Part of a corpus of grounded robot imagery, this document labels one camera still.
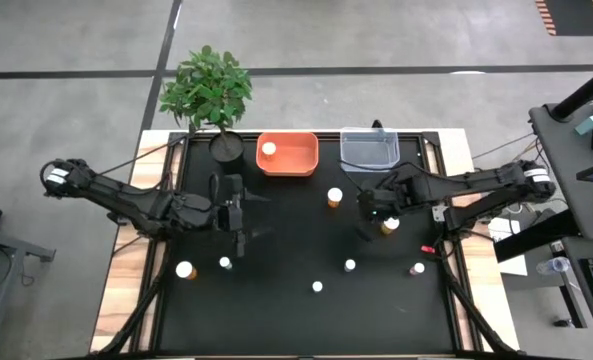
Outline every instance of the orange bowl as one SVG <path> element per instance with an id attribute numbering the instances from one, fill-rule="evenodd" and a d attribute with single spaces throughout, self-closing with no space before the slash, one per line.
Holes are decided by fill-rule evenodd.
<path id="1" fill-rule="evenodd" d="M 263 145 L 274 143 L 273 155 Z M 258 137 L 256 164 L 267 176 L 309 176 L 318 166 L 318 138 L 312 133 L 268 132 Z"/>

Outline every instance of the concrete floor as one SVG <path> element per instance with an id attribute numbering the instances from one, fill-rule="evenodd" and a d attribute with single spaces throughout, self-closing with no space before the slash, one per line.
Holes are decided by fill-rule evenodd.
<path id="1" fill-rule="evenodd" d="M 154 69 L 172 1 L 2 0 L 0 71 Z M 593 38 L 550 37 L 531 0 L 200 0 L 178 18 L 167 68 L 210 44 L 246 67 L 593 64 Z M 241 128 L 465 128 L 472 154 L 530 132 L 532 106 L 592 73 L 258 77 Z M 40 166 L 80 157 L 102 170 L 133 156 L 150 79 L 0 80 L 2 231 L 55 247 L 16 286 L 0 359 L 86 353 L 116 232 L 105 211 L 46 199 Z M 155 129 L 173 129 L 156 114 Z M 529 140 L 475 161 L 505 163 Z M 114 176 L 125 180 L 129 169 Z M 523 350 L 593 359 L 592 329 L 548 326 L 557 289 L 508 295 Z"/>

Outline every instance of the black plant pot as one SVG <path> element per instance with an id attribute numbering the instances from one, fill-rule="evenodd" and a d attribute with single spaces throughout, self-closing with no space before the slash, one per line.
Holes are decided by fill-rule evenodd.
<path id="1" fill-rule="evenodd" d="M 225 132 L 224 136 L 219 133 L 209 141 L 209 153 L 226 174 L 240 174 L 245 165 L 243 138 L 233 131 Z"/>

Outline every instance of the black workstation desk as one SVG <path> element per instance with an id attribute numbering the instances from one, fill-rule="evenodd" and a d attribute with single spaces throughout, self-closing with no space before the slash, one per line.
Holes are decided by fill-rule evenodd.
<path id="1" fill-rule="evenodd" d="M 593 150 L 591 134 L 579 136 L 574 130 L 593 115 L 593 105 L 578 109 L 568 123 L 554 121 L 544 107 L 531 109 L 529 114 L 569 209 L 499 242 L 496 255 L 499 261 L 510 259 L 563 235 L 565 252 L 593 317 L 593 292 L 581 264 L 593 258 L 593 183 L 576 180 L 576 173 L 593 166 Z"/>

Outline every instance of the clear plastic container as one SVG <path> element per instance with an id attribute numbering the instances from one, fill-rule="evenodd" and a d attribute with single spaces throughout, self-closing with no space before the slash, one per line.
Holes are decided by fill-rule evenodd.
<path id="1" fill-rule="evenodd" d="M 536 271 L 541 275 L 553 275 L 569 270 L 570 266 L 569 259 L 564 256 L 559 256 L 539 263 L 536 265 Z"/>
<path id="2" fill-rule="evenodd" d="M 341 164 L 349 172 L 384 172 L 400 161 L 398 133 L 393 129 L 343 128 L 340 131 Z"/>

